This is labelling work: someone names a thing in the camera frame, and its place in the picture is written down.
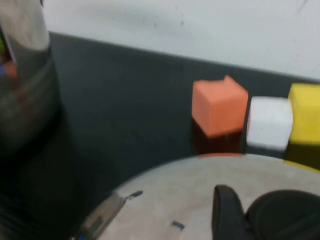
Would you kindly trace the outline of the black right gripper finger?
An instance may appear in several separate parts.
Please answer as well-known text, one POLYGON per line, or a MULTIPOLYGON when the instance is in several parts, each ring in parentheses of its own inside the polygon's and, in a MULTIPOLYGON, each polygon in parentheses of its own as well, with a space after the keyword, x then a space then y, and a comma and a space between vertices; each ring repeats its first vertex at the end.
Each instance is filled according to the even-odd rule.
POLYGON ((238 194, 227 185, 217 185, 213 194, 212 238, 249 240, 245 212, 238 194))

